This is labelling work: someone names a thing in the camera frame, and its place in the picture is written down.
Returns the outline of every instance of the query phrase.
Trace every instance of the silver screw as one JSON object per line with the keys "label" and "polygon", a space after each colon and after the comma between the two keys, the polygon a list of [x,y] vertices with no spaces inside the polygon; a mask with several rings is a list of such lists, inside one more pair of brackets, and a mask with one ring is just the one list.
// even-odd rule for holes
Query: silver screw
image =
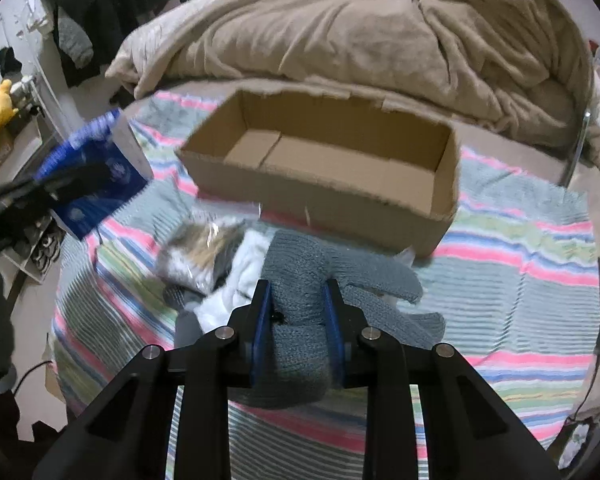
{"label": "silver screw", "polygon": [[373,326],[367,326],[362,329],[362,337],[371,341],[378,339],[381,334],[382,332]]}
{"label": "silver screw", "polygon": [[157,345],[145,346],[142,350],[142,357],[149,359],[149,361],[157,358],[158,355],[160,355],[160,347]]}
{"label": "silver screw", "polygon": [[440,343],[436,346],[436,354],[440,357],[453,357],[456,353],[456,349],[447,343]]}
{"label": "silver screw", "polygon": [[216,328],[215,332],[218,339],[231,339],[234,333],[234,329],[230,326],[221,326],[220,328]]}

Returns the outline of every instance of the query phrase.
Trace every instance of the beige blanket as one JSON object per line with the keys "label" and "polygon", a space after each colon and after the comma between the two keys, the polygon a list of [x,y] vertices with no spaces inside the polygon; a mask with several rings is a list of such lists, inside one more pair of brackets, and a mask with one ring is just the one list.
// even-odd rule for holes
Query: beige blanket
{"label": "beige blanket", "polygon": [[592,95],[587,46],[557,0],[195,2],[148,24],[150,44],[133,33],[107,76],[136,98],[165,76],[397,92],[554,148],[572,146]]}

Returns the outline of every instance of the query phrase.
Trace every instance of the cord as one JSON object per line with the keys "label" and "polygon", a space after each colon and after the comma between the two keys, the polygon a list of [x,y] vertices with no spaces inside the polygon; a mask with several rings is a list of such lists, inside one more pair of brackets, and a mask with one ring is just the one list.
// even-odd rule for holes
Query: cord
{"label": "cord", "polygon": [[571,422],[577,422],[576,418],[578,417],[578,412],[584,406],[584,403],[587,402],[587,399],[589,398],[589,394],[591,393],[591,389],[593,388],[593,383],[596,381],[596,375],[598,374],[599,367],[600,367],[600,354],[597,354],[596,355],[596,367],[593,368],[593,374],[591,375],[591,382],[589,383],[589,388],[587,389],[587,393],[585,394],[584,399],[582,399],[582,402],[578,406],[578,409],[575,411],[575,413],[573,413],[573,415],[569,416],[569,420]]}
{"label": "cord", "polygon": [[30,374],[32,371],[34,371],[34,370],[37,370],[37,369],[38,369],[38,368],[40,368],[41,366],[48,365],[48,364],[51,364],[51,363],[52,363],[52,361],[49,361],[49,360],[47,360],[47,361],[42,361],[41,363],[38,363],[37,365],[35,365],[35,366],[32,366],[31,368],[29,368],[29,370],[27,370],[27,371],[24,373],[24,375],[22,376],[22,378],[21,378],[21,379],[20,379],[20,381],[18,382],[18,385],[16,386],[15,390],[13,391],[13,396],[15,397],[15,396],[18,394],[18,390],[19,390],[19,389],[20,389],[20,387],[22,386],[22,383],[24,382],[24,379],[26,379],[26,378],[29,376],[29,374]]}

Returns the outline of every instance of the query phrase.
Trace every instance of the striped tablecloth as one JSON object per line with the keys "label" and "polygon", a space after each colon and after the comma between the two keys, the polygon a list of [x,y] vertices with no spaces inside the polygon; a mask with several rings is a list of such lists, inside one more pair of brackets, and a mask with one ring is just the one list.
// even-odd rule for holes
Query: striped tablecloth
{"label": "striped tablecloth", "polygon": [[[62,392],[77,413],[142,346],[171,348],[175,313],[152,270],[197,193],[173,150],[215,106],[168,92],[150,99],[131,125],[154,181],[83,242],[64,244],[52,348]],[[586,199],[468,149],[460,189],[454,224],[433,257],[416,266],[423,299],[399,306],[442,313],[445,341],[548,446],[582,387],[600,323]],[[426,478],[417,390],[413,397]],[[360,478],[365,402],[364,390],[349,390],[281,411],[232,404],[234,478]]]}

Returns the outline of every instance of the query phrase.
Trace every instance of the clear plastic packaging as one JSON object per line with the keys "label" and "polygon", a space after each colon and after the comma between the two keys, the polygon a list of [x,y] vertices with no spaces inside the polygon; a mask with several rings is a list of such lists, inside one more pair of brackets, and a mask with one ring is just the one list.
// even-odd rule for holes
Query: clear plastic packaging
{"label": "clear plastic packaging", "polygon": [[156,274],[167,282],[210,294],[231,268],[246,225],[260,217],[260,205],[200,200],[190,218],[162,247]]}

